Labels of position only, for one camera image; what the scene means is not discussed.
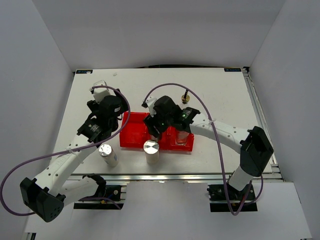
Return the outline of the clear glass bottle gold spout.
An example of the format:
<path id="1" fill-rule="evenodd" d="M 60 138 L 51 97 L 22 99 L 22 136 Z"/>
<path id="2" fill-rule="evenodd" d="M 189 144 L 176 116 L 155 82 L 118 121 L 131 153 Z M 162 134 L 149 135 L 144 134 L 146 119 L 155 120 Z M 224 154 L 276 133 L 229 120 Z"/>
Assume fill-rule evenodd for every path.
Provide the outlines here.
<path id="1" fill-rule="evenodd" d="M 189 133 L 186 131 L 176 131 L 175 144 L 185 146 L 187 144 Z"/>

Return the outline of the glass bottle with dark sauce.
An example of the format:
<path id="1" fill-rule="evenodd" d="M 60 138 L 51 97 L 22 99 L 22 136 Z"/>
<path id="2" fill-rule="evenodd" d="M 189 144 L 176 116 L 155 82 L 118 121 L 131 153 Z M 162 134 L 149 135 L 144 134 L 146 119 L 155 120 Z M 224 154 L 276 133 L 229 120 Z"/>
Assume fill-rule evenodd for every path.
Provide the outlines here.
<path id="1" fill-rule="evenodd" d="M 190 101 L 189 91 L 185 90 L 184 94 L 181 96 L 181 103 L 183 105 L 188 104 Z"/>

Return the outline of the silver-top white cylinder canister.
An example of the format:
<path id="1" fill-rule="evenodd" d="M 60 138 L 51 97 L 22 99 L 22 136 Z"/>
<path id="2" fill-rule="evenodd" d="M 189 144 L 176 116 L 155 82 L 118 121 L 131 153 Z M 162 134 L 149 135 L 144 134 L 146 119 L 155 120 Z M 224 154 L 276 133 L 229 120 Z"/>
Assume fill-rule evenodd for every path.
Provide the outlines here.
<path id="1" fill-rule="evenodd" d="M 143 151 L 145 153 L 146 162 L 150 165 L 159 161 L 160 145 L 157 141 L 147 140 L 143 144 Z"/>

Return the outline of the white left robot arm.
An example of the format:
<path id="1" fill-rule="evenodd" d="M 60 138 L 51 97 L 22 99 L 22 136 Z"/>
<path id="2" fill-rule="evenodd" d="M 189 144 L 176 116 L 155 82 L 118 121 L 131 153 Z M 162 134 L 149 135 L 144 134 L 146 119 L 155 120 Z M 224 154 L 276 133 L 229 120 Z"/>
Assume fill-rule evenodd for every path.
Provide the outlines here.
<path id="1" fill-rule="evenodd" d="M 34 178 L 24 178 L 19 187 L 24 204 L 43 221 L 53 221 L 69 204 L 81 199 L 103 199 L 106 181 L 98 174 L 90 173 L 74 183 L 66 181 L 76 168 L 103 143 L 120 132 L 120 116 L 130 107 L 128 100 L 118 88 L 110 94 L 102 91 L 102 98 L 90 89 L 94 96 L 87 102 L 91 113 L 79 127 L 68 148 L 57 155 L 49 166 Z"/>

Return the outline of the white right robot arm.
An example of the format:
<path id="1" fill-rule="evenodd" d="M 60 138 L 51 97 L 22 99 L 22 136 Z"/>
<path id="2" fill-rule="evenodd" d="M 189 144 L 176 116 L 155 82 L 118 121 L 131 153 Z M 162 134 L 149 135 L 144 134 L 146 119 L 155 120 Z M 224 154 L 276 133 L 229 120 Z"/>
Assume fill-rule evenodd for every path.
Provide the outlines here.
<path id="1" fill-rule="evenodd" d="M 240 155 L 239 166 L 225 187 L 226 195 L 233 200 L 243 195 L 244 188 L 254 177 L 262 175 L 274 153 L 261 127 L 244 129 L 210 120 L 195 108 L 181 108 L 167 95 L 160 98 L 148 97 L 142 107 L 149 110 L 149 115 L 143 122 L 149 134 L 155 138 L 173 127 L 180 132 L 215 140 Z"/>

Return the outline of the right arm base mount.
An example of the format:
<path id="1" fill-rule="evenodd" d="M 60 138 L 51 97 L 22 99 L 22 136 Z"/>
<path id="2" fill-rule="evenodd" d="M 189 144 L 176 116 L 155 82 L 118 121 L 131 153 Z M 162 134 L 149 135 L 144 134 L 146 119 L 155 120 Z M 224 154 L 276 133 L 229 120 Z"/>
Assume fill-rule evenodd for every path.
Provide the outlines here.
<path id="1" fill-rule="evenodd" d="M 249 187 L 249 184 L 247 184 L 242 191 L 238 191 L 236 189 L 233 189 L 229 185 L 227 186 L 230 205 L 234 212 L 236 212 L 240 207 L 241 201 L 244 199 L 245 194 L 248 191 L 248 187 Z M 228 207 L 223 184 L 210 184 L 207 186 L 207 192 L 209 195 L 209 206 L 210 206 L 211 213 L 229 212 L 229 207 Z M 251 185 L 241 211 L 257 212 L 258 207 L 257 207 L 257 204 L 254 202 L 255 199 L 256 199 L 256 194 L 253 186 Z"/>

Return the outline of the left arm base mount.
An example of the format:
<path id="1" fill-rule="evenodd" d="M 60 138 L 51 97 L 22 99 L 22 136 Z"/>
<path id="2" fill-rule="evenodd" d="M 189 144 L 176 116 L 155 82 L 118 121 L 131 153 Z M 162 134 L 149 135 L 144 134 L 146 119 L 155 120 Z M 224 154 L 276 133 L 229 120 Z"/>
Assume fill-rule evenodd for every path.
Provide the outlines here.
<path id="1" fill-rule="evenodd" d="M 121 210 L 126 199 L 126 189 L 123 185 L 107 184 L 106 180 L 97 174 L 87 174 L 84 177 L 93 179 L 98 188 L 94 195 L 86 196 L 82 200 L 75 202 L 75 210 Z"/>

